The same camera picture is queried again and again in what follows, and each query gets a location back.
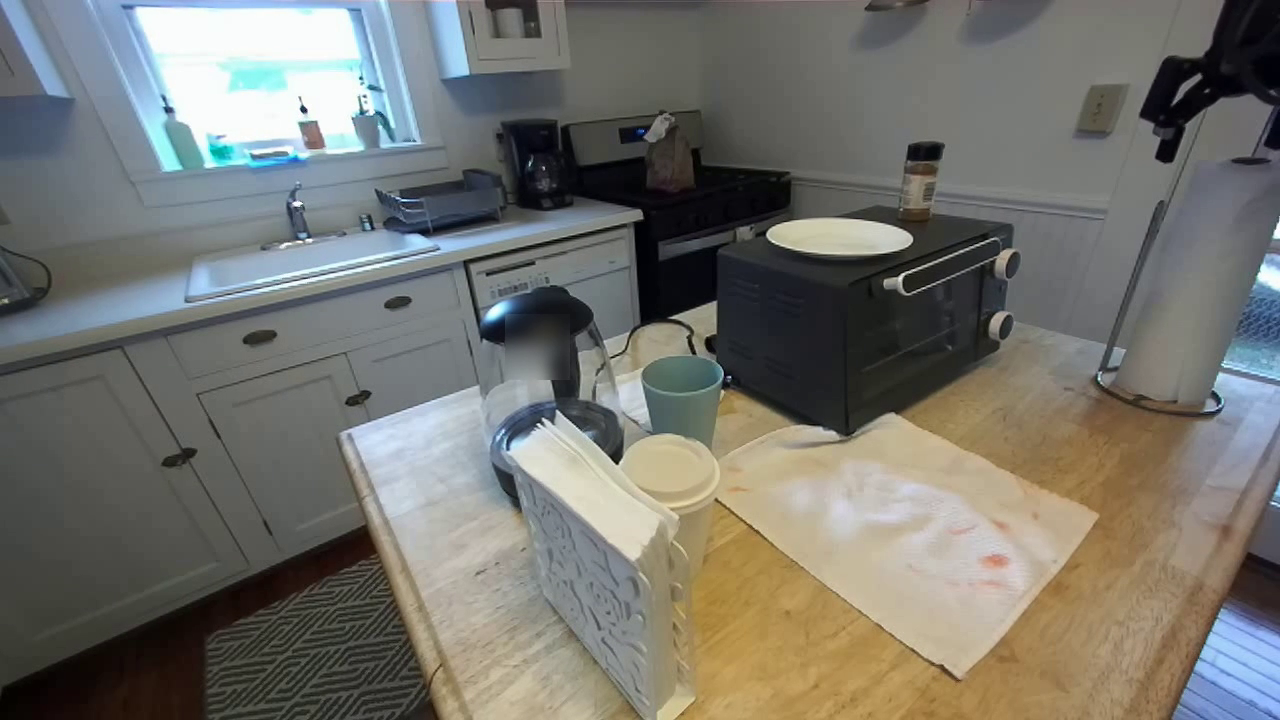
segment black stove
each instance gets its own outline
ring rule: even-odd
[[[572,193],[639,207],[638,270],[639,321],[715,299],[715,252],[786,219],[793,205],[793,176],[763,167],[706,167],[700,116],[675,113],[693,141],[697,181],[683,193],[650,188],[644,129],[652,116],[570,124],[566,147],[572,165]]]

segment white plate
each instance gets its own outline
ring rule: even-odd
[[[808,217],[772,225],[768,243],[805,256],[891,256],[914,248],[914,233],[877,219]]]

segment dish rack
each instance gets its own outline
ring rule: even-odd
[[[387,230],[404,233],[439,233],[456,225],[497,219],[507,207],[507,188],[500,176],[468,167],[447,185],[415,185],[401,193],[376,188]]]

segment mint green mug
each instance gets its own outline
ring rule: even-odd
[[[665,355],[639,374],[650,428],[712,448],[724,369],[712,355]]]

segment red stain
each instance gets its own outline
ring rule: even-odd
[[[987,553],[983,568],[1009,568],[1009,557],[1005,553]]]

